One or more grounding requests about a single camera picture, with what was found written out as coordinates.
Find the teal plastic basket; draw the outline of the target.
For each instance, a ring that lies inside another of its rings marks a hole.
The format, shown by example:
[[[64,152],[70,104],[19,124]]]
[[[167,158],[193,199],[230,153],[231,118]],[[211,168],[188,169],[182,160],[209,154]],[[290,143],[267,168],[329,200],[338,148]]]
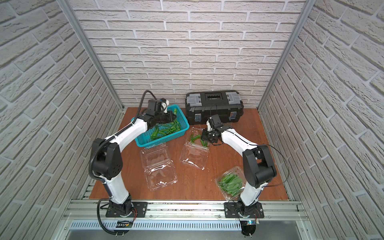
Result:
[[[178,105],[168,107],[169,112],[177,115],[171,123],[156,125],[147,132],[135,138],[136,144],[140,148],[151,148],[182,137],[190,128],[190,125],[183,111]]]

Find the clear clamshell container with peppers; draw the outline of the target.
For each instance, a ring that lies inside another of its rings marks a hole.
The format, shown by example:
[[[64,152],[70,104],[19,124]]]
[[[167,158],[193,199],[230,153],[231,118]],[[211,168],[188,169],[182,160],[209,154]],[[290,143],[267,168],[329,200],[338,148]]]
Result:
[[[165,143],[151,148],[143,148],[141,161],[150,191],[173,185],[178,181],[174,161]]]

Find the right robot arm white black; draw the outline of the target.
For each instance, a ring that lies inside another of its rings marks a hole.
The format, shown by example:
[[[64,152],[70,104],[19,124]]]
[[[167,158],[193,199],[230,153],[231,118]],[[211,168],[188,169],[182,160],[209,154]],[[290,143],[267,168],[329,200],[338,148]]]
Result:
[[[238,208],[241,215],[250,215],[256,208],[259,197],[268,183],[277,176],[277,169],[269,147],[259,145],[241,136],[235,129],[225,126],[219,115],[207,120],[203,140],[209,143],[221,141],[232,147],[243,157],[245,188],[240,194]]]

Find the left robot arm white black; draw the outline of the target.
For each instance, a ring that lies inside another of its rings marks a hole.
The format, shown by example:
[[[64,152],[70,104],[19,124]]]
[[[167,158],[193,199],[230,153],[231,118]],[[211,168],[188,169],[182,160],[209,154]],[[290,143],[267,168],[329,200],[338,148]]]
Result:
[[[176,119],[177,116],[173,112],[146,113],[134,118],[117,133],[105,139],[94,140],[88,167],[89,176],[102,182],[112,206],[125,214],[132,208],[131,195],[121,176],[122,151],[139,135],[156,125],[171,123]]]

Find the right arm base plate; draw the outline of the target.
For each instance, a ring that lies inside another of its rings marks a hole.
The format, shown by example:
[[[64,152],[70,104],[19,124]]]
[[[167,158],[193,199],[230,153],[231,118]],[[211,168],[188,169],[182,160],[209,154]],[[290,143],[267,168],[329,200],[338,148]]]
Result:
[[[265,217],[260,202],[250,206],[245,206],[242,202],[225,202],[224,211],[227,219],[263,219]]]

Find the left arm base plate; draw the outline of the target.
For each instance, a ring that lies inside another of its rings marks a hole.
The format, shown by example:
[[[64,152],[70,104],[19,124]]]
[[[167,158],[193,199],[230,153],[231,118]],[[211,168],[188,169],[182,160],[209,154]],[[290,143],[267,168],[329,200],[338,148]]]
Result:
[[[109,202],[107,208],[107,218],[144,218],[147,212],[148,202],[127,202],[122,205],[118,205],[113,202]]]

